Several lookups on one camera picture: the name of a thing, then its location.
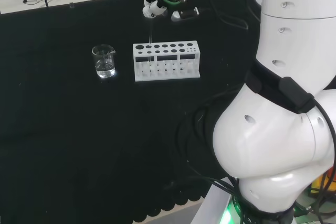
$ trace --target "screw hole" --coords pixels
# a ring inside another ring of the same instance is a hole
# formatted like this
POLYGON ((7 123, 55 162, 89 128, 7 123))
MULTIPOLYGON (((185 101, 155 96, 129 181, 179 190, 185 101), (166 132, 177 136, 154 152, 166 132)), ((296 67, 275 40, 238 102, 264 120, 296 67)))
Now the screw hole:
POLYGON ((319 126, 320 126, 321 128, 324 127, 324 122, 323 122, 323 119, 322 119, 322 118, 318 117, 318 118, 317 118, 317 122, 318 122, 318 124, 319 124, 319 126))
POLYGON ((251 192, 251 194, 253 195, 253 197, 259 199, 259 196, 258 196, 254 191, 251 190, 250 192, 251 192))
POLYGON ((284 68, 286 66, 286 63, 283 62, 282 60, 273 60, 272 63, 274 66, 279 68, 284 68))
POLYGON ((245 115, 244 117, 245 117, 246 122, 252 123, 252 124, 256 123, 256 120, 254 120, 254 118, 252 116, 245 115))

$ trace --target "black table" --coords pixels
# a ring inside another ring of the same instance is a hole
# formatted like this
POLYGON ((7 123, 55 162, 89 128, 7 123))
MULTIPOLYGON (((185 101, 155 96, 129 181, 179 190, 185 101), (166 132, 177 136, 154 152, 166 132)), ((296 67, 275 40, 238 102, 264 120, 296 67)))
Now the black table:
MULTIPOLYGON (((143 0, 0 15, 2 223, 123 224, 174 206, 179 197, 162 188, 192 174, 173 145, 178 121, 242 83, 258 46, 259 25, 244 1, 215 3, 250 30, 219 24, 211 13, 178 25, 160 19, 154 42, 198 41, 201 78, 144 83, 134 82, 132 58, 132 44, 148 41, 143 0), (110 81, 97 77, 90 54, 103 43, 118 54, 110 81)), ((208 8, 206 0, 197 6, 208 8)), ((210 129, 224 107, 213 110, 210 129)), ((195 167, 220 178, 201 143, 189 149, 195 167)), ((183 197, 197 200, 208 188, 190 182, 183 197)))

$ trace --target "green light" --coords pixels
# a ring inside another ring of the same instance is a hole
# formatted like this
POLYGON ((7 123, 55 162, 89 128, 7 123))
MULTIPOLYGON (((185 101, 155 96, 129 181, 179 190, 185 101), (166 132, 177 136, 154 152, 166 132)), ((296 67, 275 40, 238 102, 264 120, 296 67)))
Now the green light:
POLYGON ((222 219, 219 224, 229 224, 230 221, 231 221, 231 214, 229 210, 226 209, 225 212, 223 213, 222 219))

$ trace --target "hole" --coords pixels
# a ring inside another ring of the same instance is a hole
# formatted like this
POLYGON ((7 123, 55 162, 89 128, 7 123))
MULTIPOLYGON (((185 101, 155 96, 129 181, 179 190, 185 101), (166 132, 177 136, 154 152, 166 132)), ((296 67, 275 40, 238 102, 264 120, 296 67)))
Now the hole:
POLYGON ((136 62, 154 61, 154 56, 151 57, 136 57, 136 62))
POLYGON ((324 127, 324 122, 323 122, 323 119, 322 119, 322 118, 317 118, 317 122, 318 122, 318 124, 319 124, 319 126, 320 126, 321 128, 324 127))
POLYGON ((157 57, 158 61, 161 61, 161 60, 177 60, 177 55, 164 55, 164 56, 158 56, 157 57))
POLYGON ((254 191, 251 190, 250 192, 251 192, 251 194, 253 195, 253 197, 259 199, 259 196, 258 196, 254 191))
POLYGON ((191 60, 195 58, 196 58, 196 55, 180 55, 181 60, 191 60))
POLYGON ((272 63, 274 66, 279 68, 284 68, 286 66, 286 63, 283 62, 282 60, 273 60, 272 63))
POLYGON ((254 120, 252 116, 245 115, 244 117, 245 117, 246 122, 253 123, 253 124, 256 123, 256 120, 254 120))

